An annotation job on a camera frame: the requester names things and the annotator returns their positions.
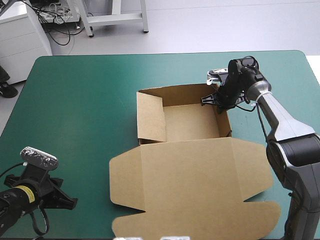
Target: yellow label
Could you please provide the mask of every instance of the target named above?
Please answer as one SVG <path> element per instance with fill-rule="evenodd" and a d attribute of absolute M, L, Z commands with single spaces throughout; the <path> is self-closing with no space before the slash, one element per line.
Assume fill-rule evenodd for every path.
<path fill-rule="evenodd" d="M 21 189 L 22 191 L 24 191 L 29 198 L 29 203 L 33 203 L 36 200 L 34 193 L 27 186 L 19 185 L 14 187 L 14 189 Z"/>

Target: white floor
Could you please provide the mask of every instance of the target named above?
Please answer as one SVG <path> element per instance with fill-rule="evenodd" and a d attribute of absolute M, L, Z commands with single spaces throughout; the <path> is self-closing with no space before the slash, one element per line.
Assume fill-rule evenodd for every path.
<path fill-rule="evenodd" d="M 107 0 L 86 0 L 94 15 Z M 138 11 L 140 0 L 122 0 L 122 11 Z M 154 54 L 300 50 L 320 80 L 320 0 L 146 0 L 150 32 L 141 23 L 94 28 L 67 46 L 52 40 L 54 55 Z M 53 36 L 61 43 L 68 38 Z M 21 90 L 23 83 L 16 85 Z M 0 97 L 0 134 L 18 97 Z"/>

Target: open cardboard box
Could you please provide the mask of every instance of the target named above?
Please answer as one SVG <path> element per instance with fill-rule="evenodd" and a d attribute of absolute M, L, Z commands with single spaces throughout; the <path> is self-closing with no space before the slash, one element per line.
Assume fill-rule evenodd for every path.
<path fill-rule="evenodd" d="M 214 89 L 206 84 L 149 88 L 137 92 L 140 144 L 214 139 L 231 136 L 227 112 L 201 106 Z"/>
<path fill-rule="evenodd" d="M 205 84 L 137 93 L 140 146 L 110 161 L 110 198 L 145 211 L 118 217 L 117 237 L 257 240 L 276 225 L 275 202 L 244 202 L 273 184 L 265 147 L 230 137 L 226 112 L 201 106 Z"/>

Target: white cabinet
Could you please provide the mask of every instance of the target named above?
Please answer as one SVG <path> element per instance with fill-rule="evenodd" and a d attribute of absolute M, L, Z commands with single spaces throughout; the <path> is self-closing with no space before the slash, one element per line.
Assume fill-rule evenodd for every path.
<path fill-rule="evenodd" d="M 35 60 L 51 55 L 37 15 L 24 3 L 16 2 L 0 17 L 0 65 L 10 75 L 9 84 L 26 80 Z"/>

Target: person's foot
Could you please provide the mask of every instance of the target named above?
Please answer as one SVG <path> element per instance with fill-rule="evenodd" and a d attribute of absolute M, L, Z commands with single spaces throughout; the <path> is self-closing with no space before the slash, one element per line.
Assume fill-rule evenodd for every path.
<path fill-rule="evenodd" d="M 18 90 L 10 86 L 6 81 L 0 82 L 0 96 L 10 99 L 17 96 Z"/>

